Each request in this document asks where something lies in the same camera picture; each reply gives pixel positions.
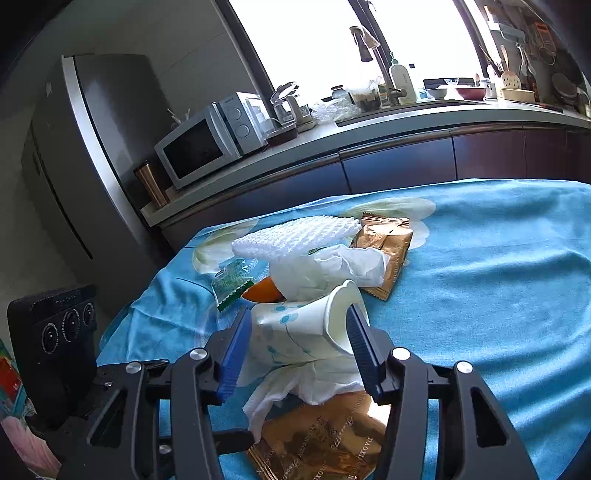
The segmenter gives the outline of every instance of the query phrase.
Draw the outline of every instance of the blue gripper pad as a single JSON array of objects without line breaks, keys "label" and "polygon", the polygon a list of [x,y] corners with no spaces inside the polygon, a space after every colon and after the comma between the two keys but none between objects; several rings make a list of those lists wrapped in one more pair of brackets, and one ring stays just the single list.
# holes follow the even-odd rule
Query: blue gripper pad
[{"label": "blue gripper pad", "polygon": [[233,331],[232,338],[228,343],[226,353],[220,362],[219,387],[217,388],[217,399],[223,403],[230,397],[236,389],[236,381],[242,364],[248,344],[251,339],[252,318],[251,311],[241,310],[234,320],[230,331]]},{"label": "blue gripper pad", "polygon": [[382,395],[380,383],[383,380],[381,375],[383,366],[372,346],[369,326],[365,323],[357,305],[351,305],[347,309],[347,335],[365,391],[376,399]]}]

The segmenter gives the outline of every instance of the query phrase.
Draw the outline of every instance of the kitchen sink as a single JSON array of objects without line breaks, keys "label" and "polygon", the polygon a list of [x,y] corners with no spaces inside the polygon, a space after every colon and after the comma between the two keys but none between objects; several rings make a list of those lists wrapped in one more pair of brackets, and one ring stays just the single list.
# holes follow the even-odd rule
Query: kitchen sink
[{"label": "kitchen sink", "polygon": [[414,112],[416,110],[424,110],[425,108],[436,108],[440,106],[462,106],[462,105],[482,105],[484,102],[475,102],[472,100],[427,100],[425,102],[414,103],[413,105],[397,105],[382,108],[375,112],[362,113],[345,120],[336,122],[337,127],[344,127],[345,125],[355,124],[364,120],[372,118],[379,118],[381,116],[392,115],[394,113]]}]

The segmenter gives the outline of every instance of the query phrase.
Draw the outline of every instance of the silver screw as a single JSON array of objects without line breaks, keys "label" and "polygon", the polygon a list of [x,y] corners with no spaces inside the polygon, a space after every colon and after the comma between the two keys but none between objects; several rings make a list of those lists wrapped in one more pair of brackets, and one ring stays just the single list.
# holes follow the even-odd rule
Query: silver screw
[{"label": "silver screw", "polygon": [[468,362],[458,362],[457,370],[463,374],[471,374],[472,370],[474,370],[474,367]]},{"label": "silver screw", "polygon": [[125,371],[129,374],[136,374],[140,370],[142,370],[142,364],[139,362],[131,362],[125,367]]},{"label": "silver screw", "polygon": [[207,350],[205,350],[205,348],[195,348],[191,350],[189,356],[193,360],[203,360],[205,357],[207,357]]},{"label": "silver screw", "polygon": [[405,348],[398,346],[392,350],[392,356],[396,360],[408,360],[410,358],[410,352]]}]

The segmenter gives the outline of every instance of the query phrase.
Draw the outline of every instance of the stainless steel refrigerator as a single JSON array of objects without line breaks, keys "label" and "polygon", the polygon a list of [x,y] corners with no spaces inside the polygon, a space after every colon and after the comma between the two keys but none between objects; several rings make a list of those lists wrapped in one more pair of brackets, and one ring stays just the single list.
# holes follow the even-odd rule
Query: stainless steel refrigerator
[{"label": "stainless steel refrigerator", "polygon": [[142,55],[62,57],[41,92],[22,172],[41,221],[81,282],[95,283],[111,317],[172,257],[140,209],[134,168],[158,163],[167,102]]}]

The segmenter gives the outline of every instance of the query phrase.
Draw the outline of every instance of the white bowl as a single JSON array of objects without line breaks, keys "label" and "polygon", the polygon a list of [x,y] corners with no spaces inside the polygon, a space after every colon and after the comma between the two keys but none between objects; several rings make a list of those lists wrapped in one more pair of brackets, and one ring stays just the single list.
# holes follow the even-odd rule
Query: white bowl
[{"label": "white bowl", "polygon": [[429,88],[427,93],[431,98],[435,98],[435,100],[443,100],[447,95],[446,88]]}]

